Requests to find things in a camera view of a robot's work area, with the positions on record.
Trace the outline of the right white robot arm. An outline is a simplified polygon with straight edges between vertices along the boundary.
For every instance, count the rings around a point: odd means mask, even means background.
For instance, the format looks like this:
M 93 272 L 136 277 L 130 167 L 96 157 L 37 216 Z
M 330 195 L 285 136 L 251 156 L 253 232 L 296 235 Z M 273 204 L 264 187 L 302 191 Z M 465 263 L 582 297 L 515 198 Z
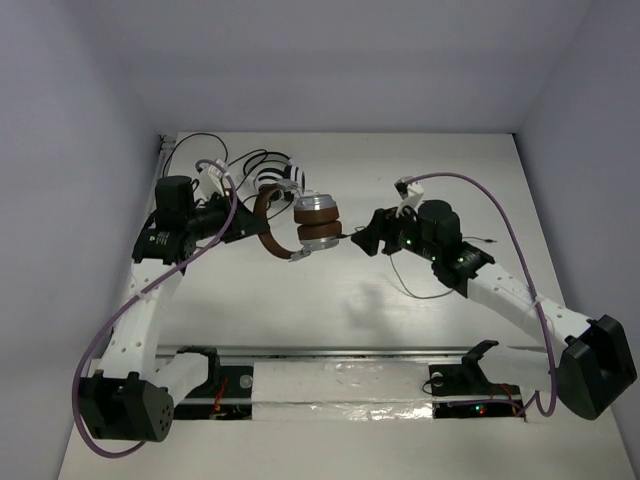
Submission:
M 598 418 L 638 378 L 623 326 L 593 319 L 534 292 L 483 250 L 464 240 L 445 201 L 417 209 L 377 209 L 351 237 L 367 255 L 405 250 L 430 261 L 437 280 L 543 345 L 541 352 L 484 340 L 460 362 L 463 384 L 483 393 L 494 384 L 548 392 L 577 416 Z

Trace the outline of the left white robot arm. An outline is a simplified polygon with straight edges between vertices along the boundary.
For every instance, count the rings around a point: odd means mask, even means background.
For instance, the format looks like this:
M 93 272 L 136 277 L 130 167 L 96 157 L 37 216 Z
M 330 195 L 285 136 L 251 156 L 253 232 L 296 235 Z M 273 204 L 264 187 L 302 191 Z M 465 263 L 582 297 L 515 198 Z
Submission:
M 160 365 L 161 330 L 187 267 L 224 243 L 266 229 L 228 173 L 159 179 L 131 255 L 127 300 L 83 353 L 72 387 L 75 426 L 88 447 L 120 458 L 163 441 L 189 396 L 218 399 L 227 380 L 214 347 L 187 345 Z

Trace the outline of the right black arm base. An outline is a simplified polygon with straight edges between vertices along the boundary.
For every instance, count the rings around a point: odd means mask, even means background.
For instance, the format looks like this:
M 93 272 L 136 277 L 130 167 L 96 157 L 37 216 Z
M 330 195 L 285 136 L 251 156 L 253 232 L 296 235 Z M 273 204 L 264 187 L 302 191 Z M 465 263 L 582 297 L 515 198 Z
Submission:
M 523 418 L 524 404 L 518 386 L 491 383 L 479 362 L 497 341 L 484 340 L 458 363 L 429 367 L 422 392 L 433 399 L 435 419 Z

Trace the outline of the brown silver headphones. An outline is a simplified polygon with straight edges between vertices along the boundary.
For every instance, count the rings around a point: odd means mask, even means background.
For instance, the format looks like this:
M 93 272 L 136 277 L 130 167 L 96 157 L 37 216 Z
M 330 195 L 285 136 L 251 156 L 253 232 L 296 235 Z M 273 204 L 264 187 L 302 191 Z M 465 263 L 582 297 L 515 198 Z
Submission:
M 271 233 L 267 205 L 275 192 L 294 194 L 293 221 L 297 225 L 297 238 L 301 245 L 299 250 L 284 248 Z M 313 252 L 334 248 L 342 235 L 339 209 L 333 197 L 317 192 L 306 193 L 291 180 L 280 180 L 264 187 L 256 198 L 253 214 L 266 223 L 266 230 L 258 235 L 262 246 L 281 260 L 299 261 Z

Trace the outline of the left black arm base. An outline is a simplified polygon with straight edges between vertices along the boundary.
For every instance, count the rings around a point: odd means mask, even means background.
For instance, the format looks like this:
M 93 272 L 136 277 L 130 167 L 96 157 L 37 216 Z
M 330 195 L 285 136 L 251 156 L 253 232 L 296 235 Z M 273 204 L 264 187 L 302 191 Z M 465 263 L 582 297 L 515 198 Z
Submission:
M 156 370 L 152 415 L 175 420 L 249 420 L 253 367 L 223 365 L 213 348 L 184 348 Z

